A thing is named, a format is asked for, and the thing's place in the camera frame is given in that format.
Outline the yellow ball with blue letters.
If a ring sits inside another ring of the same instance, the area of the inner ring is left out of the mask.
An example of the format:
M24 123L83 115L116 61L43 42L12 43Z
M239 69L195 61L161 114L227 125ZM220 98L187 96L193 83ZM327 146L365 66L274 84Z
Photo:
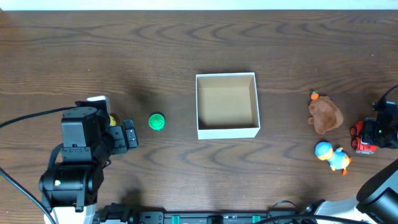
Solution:
M117 116L115 114L111 114L109 116L109 119L110 119L110 123L109 123L110 126L117 126L118 125L118 118L117 118Z

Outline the red toy fire truck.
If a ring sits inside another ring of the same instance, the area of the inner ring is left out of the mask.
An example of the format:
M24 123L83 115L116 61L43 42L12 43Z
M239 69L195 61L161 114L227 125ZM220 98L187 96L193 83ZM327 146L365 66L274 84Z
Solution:
M358 154L374 154L377 146L363 141L364 131L369 121L358 121L350 128L351 147Z

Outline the green ribbed toy top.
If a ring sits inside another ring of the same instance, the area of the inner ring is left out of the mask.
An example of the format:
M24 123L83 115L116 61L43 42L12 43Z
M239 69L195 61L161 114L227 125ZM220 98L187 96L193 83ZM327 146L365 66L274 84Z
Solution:
M160 131L165 127L165 117L160 113L154 113L149 117L148 124L154 131Z

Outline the blue and orange duck toy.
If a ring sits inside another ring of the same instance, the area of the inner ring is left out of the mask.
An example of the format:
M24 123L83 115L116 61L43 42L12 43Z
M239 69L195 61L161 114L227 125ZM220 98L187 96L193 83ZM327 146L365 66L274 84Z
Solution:
M341 170L342 175L347 174L347 167L352 162L352 158L342 147L333 149L331 143L325 141L315 146L315 155L321 161L328 161L332 171Z

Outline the brown plush toy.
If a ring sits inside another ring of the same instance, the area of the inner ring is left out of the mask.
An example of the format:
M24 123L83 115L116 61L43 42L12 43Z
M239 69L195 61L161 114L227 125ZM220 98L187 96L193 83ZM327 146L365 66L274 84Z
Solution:
M320 96L313 91L310 98L308 110L311 116L308 118L308 123L314 126L318 134L325 134L342 125L343 114L329 96Z

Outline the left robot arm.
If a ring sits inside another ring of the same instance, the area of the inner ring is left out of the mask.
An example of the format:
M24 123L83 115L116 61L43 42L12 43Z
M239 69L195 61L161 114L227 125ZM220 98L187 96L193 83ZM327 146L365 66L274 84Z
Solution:
M104 168L110 158L138 146L133 120L111 125L106 110L76 107L63 114L61 145L53 149L40 178L50 223L92 223Z

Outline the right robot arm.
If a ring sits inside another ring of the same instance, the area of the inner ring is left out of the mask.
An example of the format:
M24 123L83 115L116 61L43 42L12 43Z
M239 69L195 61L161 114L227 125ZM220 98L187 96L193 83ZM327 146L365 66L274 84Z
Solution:
M351 127L351 147L357 153L397 149L397 105L381 98L373 108L376 118L366 118ZM397 223L397 161L370 178L357 196L334 202L320 200L309 205L307 212L367 223Z

